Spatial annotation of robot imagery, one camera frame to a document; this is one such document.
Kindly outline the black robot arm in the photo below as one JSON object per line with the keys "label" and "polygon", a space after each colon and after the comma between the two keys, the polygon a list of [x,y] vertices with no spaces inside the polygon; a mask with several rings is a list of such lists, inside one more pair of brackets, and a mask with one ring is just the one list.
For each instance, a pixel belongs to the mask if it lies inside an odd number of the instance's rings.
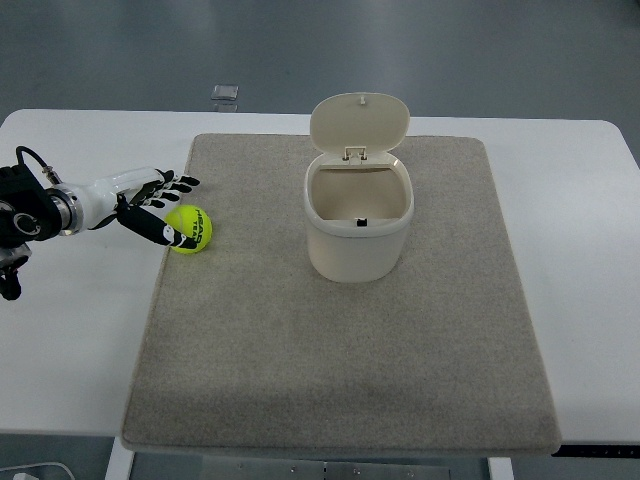
{"label": "black robot arm", "polygon": [[32,241],[45,241],[58,235],[63,215],[53,197],[25,163],[24,155],[33,158],[45,174],[53,169],[32,149],[16,148],[17,163],[1,168],[1,296],[17,300],[22,288],[19,269],[25,265]]}

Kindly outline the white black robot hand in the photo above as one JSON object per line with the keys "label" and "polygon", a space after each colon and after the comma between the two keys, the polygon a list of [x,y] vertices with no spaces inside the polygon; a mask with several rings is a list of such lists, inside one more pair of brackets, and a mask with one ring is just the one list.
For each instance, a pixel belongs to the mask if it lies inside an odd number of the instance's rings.
{"label": "white black robot hand", "polygon": [[149,212],[189,193],[199,181],[172,170],[145,167],[114,174],[88,185],[59,183],[47,190],[61,217],[60,233],[98,230],[117,221],[137,235],[162,246],[194,251],[199,234],[176,229]]}

